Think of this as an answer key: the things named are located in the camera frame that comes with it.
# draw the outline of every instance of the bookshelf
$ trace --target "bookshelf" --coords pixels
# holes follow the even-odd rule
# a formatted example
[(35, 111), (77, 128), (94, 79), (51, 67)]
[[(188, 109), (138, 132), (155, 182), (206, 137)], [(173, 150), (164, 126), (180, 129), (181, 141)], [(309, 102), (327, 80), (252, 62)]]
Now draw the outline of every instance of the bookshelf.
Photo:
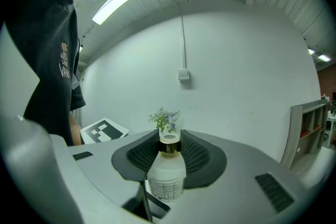
[(298, 175), (307, 171), (321, 149), (326, 123), (326, 100), (292, 106), (281, 164)]

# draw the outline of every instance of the shirt logo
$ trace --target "shirt logo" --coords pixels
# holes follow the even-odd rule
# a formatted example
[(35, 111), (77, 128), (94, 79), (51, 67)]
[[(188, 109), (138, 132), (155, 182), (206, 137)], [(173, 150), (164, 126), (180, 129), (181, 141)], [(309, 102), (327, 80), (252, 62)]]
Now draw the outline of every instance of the shirt logo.
[(58, 64), (59, 66), (59, 70), (61, 71), (61, 75), (63, 78), (70, 78), (70, 73), (68, 70), (68, 55), (67, 55), (67, 51), (68, 51), (68, 45), (64, 42), (62, 42), (62, 53), (61, 53), (61, 60), (62, 60), (62, 67), (60, 64)]

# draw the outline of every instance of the clear plastic bottle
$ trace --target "clear plastic bottle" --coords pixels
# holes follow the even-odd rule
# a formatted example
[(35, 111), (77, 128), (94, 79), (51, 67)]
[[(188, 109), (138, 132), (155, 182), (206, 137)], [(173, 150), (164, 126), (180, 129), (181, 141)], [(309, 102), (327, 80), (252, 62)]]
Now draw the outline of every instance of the clear plastic bottle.
[(180, 137), (166, 134), (160, 137), (161, 150), (147, 173), (153, 196), (167, 205), (173, 205), (183, 194), (186, 177), (185, 163), (181, 155)]

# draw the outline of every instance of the person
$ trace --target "person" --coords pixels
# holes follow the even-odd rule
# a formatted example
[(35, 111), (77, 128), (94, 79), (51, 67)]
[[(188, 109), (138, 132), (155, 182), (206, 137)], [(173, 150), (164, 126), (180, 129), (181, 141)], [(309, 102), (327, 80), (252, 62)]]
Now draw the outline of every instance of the person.
[(74, 0), (14, 0), (7, 29), (38, 75), (24, 118), (80, 145), (80, 129), (71, 111), (86, 105), (78, 85), (79, 39)]

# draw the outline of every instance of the electrical box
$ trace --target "electrical box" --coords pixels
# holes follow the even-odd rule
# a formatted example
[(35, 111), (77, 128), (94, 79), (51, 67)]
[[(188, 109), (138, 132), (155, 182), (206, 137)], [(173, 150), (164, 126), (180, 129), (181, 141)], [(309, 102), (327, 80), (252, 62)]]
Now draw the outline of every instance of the electrical box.
[(189, 69), (180, 69), (178, 71), (178, 79), (180, 81), (189, 80), (189, 78), (190, 78)]

